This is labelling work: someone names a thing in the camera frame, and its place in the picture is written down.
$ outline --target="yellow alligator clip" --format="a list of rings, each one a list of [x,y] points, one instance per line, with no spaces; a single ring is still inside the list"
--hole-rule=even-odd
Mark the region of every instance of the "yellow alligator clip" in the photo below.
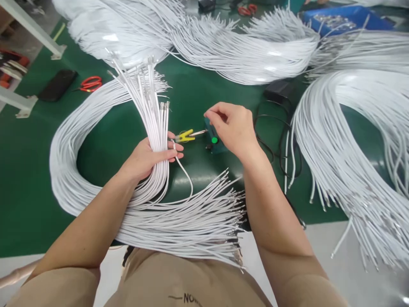
[[[191,135],[192,133],[193,129],[190,129],[184,133],[179,134],[178,136],[176,136],[176,143],[193,141],[195,138],[189,137],[189,135]]]

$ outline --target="red scissors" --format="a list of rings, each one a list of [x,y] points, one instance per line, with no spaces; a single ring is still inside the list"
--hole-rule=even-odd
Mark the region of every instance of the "red scissors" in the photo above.
[[[254,16],[257,12],[257,5],[249,4],[247,8],[240,6],[238,9],[239,15],[242,16]]]
[[[102,79],[99,76],[92,76],[81,82],[81,86],[73,91],[82,90],[84,92],[95,92],[102,86]]]

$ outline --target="green tabletop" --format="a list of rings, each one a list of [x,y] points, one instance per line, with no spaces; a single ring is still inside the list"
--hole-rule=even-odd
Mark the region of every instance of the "green tabletop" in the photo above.
[[[58,70],[70,68],[78,71],[79,76],[62,99],[56,103],[38,101],[28,119],[16,119],[17,109],[8,105],[0,113],[0,257],[44,253],[74,219],[59,207],[52,193],[49,175],[51,140],[61,122],[89,95],[81,91],[71,92],[71,89],[92,75],[101,76],[103,82],[111,80],[111,77],[107,74],[109,67],[83,53],[66,30],[58,43],[68,45],[64,59],[50,61],[50,51],[43,49],[16,92],[23,96],[38,94]],[[262,92],[265,86],[239,85],[216,72],[184,64],[173,56],[160,63],[157,70],[165,75],[172,87],[167,93],[172,110],[169,128],[175,133],[190,128],[203,129],[203,113],[218,101],[242,104],[250,110],[255,110],[264,101]],[[294,82],[296,90],[291,99],[297,102],[306,85],[302,77]],[[284,119],[279,107],[265,104],[263,108],[264,113],[270,112]],[[347,112],[358,142],[385,175],[380,134],[360,115]],[[282,129],[282,123],[269,119],[260,120],[257,126],[260,136],[274,150],[278,148]],[[114,107],[85,139],[78,154],[80,173],[90,182],[104,185],[145,136],[132,102]],[[204,188],[227,167],[231,179],[242,175],[242,166],[232,153],[213,155],[205,149],[205,145],[205,139],[200,137],[184,145],[182,163],[192,178],[195,191]],[[283,185],[283,174],[277,160],[274,170]],[[243,182],[236,187],[243,188]],[[317,199],[314,204],[309,204],[310,192],[311,174],[304,163],[301,176],[288,193],[299,215],[307,224],[346,219],[337,208],[323,212]],[[178,165],[171,165],[170,186],[165,200],[184,198],[188,193],[187,178]]]

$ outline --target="black power adapter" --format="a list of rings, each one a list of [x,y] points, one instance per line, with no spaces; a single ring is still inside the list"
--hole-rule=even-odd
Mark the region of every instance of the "black power adapter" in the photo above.
[[[199,0],[199,13],[208,13],[216,8],[216,0]]]
[[[291,83],[291,79],[276,80],[271,82],[264,90],[263,96],[267,100],[275,101],[279,104],[283,104],[288,100],[288,96],[294,89],[294,85]]]

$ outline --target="cable bundle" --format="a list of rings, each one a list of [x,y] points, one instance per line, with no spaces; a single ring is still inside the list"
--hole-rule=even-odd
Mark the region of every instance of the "cable bundle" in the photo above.
[[[184,15],[180,0],[53,0],[70,20],[68,29],[81,49],[112,65],[114,51],[131,68],[154,55],[162,61],[172,48],[169,31]]]
[[[323,39],[310,61],[314,80],[347,69],[374,69],[409,74],[409,33],[352,31]]]
[[[157,93],[168,85],[147,67],[126,71],[113,59],[119,76],[92,93],[58,128],[50,153],[52,189],[60,206],[79,215],[102,189],[86,181],[76,168],[78,150],[88,133],[118,104],[132,100],[145,125],[154,151],[167,149],[169,103],[158,103]],[[160,203],[169,184],[169,162],[154,166],[136,188],[117,240],[136,247],[186,258],[216,259],[234,266],[237,232],[244,214],[243,193],[231,186],[224,171],[204,190],[173,203]]]
[[[295,77],[307,67],[319,35],[289,9],[277,8],[244,27],[219,17],[186,17],[172,32],[172,42],[190,64],[215,70],[244,85]]]
[[[409,266],[409,200],[390,188],[356,143],[341,105],[351,107],[382,133],[391,177],[400,193],[409,178],[409,76],[376,70],[344,70],[314,81],[301,98],[292,120],[291,142],[297,139],[308,163],[313,190],[325,210],[340,206],[352,227],[362,260],[377,267],[380,257],[390,266]],[[293,165],[295,165],[294,148]]]
[[[408,0],[337,0],[338,3],[358,4],[362,6],[397,6],[409,8]]]

